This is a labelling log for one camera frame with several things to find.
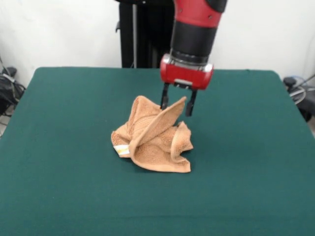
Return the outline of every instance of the green felt surface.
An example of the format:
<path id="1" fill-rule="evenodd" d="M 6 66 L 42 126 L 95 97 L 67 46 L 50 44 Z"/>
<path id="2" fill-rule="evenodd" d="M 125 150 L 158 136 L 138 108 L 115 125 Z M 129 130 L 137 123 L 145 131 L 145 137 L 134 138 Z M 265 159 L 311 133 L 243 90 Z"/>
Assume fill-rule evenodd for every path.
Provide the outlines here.
<path id="1" fill-rule="evenodd" d="M 110 142 L 161 89 L 153 69 L 38 69 L 0 140 L 0 235 L 315 235 L 315 141 L 275 73 L 215 72 L 180 117 L 189 174 L 143 170 Z"/>

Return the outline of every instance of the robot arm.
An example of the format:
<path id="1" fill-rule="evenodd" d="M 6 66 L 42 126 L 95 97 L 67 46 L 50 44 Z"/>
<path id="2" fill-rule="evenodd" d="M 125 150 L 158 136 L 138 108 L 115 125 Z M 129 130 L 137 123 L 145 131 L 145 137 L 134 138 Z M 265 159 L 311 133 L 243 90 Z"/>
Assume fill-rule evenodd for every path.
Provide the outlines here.
<path id="1" fill-rule="evenodd" d="M 226 3 L 227 0 L 174 0 L 171 51 L 160 64 L 164 81 L 162 109 L 167 107 L 168 87 L 173 84 L 192 90 L 186 108 L 186 116 L 191 116 L 197 91 L 207 88 L 213 74 L 208 59 Z"/>

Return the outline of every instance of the towel tag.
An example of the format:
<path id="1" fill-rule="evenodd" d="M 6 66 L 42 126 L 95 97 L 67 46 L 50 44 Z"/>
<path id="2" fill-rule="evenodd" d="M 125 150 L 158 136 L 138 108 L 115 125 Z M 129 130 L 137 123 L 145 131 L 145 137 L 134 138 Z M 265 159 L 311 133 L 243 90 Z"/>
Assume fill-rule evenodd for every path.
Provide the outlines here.
<path id="1" fill-rule="evenodd" d="M 116 150 L 118 155 L 130 154 L 129 145 L 117 145 L 117 146 L 114 146 L 114 149 Z"/>

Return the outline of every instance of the crumpled towel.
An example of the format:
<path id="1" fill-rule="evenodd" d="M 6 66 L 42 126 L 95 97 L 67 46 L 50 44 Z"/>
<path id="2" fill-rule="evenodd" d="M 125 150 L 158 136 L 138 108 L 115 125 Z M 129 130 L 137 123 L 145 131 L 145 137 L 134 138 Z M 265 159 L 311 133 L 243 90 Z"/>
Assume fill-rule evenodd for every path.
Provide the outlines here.
<path id="1" fill-rule="evenodd" d="M 120 157 L 151 171 L 190 172 L 190 162 L 180 154 L 193 149 L 191 131 L 184 122 L 173 126 L 183 112 L 186 97 L 161 110 L 144 96 L 133 102 L 127 123 L 111 135 L 113 146 L 129 145 L 130 154 Z"/>

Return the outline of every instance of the black stand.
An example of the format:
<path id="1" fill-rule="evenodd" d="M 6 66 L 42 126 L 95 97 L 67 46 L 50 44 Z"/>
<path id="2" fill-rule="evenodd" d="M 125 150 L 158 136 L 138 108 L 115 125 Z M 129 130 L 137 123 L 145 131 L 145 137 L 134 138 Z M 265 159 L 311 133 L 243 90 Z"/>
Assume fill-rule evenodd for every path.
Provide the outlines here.
<path id="1" fill-rule="evenodd" d="M 136 5 L 136 13 L 134 13 L 132 4 L 120 3 L 119 27 L 122 67 L 159 68 L 163 55 L 169 52 L 174 6 L 170 0 L 161 2 L 162 5 L 157 5 L 156 2 L 154 4 L 138 4 Z"/>

